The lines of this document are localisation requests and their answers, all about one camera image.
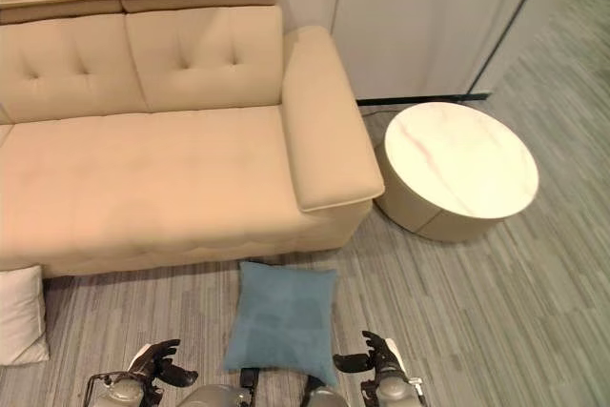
cable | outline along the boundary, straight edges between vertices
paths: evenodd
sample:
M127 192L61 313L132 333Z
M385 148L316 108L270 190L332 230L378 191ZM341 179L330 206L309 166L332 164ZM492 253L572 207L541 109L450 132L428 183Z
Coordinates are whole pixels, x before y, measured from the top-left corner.
M398 112L402 112L403 110L404 109L375 110L374 112L368 112L368 113L362 114L362 117L365 118L367 116L371 116L373 114L378 114L378 113L398 113Z

sofa seat cushion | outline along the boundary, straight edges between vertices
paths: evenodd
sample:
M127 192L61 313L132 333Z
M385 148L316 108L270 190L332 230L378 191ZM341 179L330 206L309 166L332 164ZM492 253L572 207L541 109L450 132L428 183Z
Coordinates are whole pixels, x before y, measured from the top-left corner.
M71 261L94 273L148 253L172 265L197 262L179 255L201 247L298 249L341 219L298 210L278 106L18 124L0 171L0 270L35 262L56 276Z

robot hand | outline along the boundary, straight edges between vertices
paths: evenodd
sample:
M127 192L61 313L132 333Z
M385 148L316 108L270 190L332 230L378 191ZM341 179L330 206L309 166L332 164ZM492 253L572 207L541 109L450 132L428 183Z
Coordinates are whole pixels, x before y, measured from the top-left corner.
M87 383L83 407L90 405L96 380L103 380L106 393L95 401L93 407L157 407L163 398L163 390L153 385L156 378L173 386L191 386L198 373L173 365L168 357L175 355L178 345L178 339L145 345L127 371L92 376Z
M365 407L428 407L421 378L408 378L397 346L370 331L363 331L368 354L335 355L336 368L348 374L375 369L375 379L360 384Z

sofa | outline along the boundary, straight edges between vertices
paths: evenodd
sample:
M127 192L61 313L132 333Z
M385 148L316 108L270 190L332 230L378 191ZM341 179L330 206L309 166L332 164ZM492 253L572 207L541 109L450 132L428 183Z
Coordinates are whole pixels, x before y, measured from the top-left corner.
M0 271L333 249L382 192L331 36L276 0L0 0Z

gray carpet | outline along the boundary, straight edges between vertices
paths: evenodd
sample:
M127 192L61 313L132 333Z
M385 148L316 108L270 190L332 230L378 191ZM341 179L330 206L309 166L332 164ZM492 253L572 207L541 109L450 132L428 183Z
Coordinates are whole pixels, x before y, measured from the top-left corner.
M539 195L525 212L479 240L441 244L375 209L341 250L281 258L338 269L337 351L363 351L362 329L393 336L434 406L610 405L609 19L609 0L566 0L476 104L538 161ZM365 118L375 142L392 116ZM221 358L237 294L234 262L51 280L51 361L0 370L0 405L80 406L87 376L170 337L183 339L176 362L200 372L197 386L236 382ZM361 379L340 377L353 407ZM297 406L303 382L266 373L259 405ZM168 390L164 405L190 390Z

